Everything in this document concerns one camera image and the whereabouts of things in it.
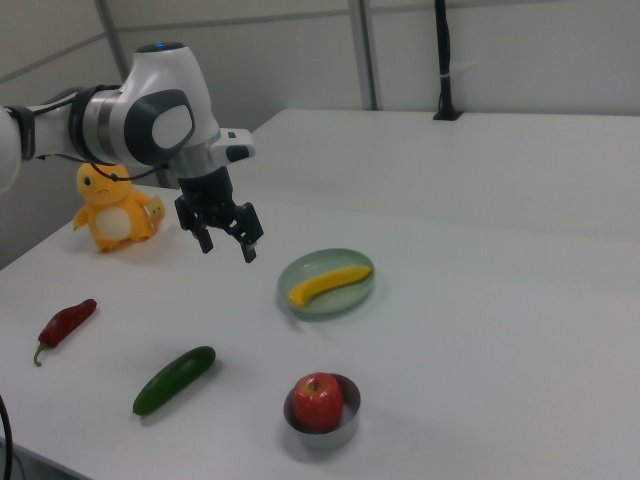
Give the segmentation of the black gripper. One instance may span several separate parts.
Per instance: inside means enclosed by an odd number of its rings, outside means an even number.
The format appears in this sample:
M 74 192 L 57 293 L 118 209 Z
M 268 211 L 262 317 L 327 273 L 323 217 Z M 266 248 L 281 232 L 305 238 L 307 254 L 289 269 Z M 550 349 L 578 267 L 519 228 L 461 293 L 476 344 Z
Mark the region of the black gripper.
M 223 229 L 240 244 L 243 258 L 251 263 L 255 247 L 264 234 L 254 206 L 237 205 L 226 167 L 197 178 L 178 179 L 182 195 L 175 201 L 179 223 L 198 241 L 204 254 L 213 249 L 208 227 Z

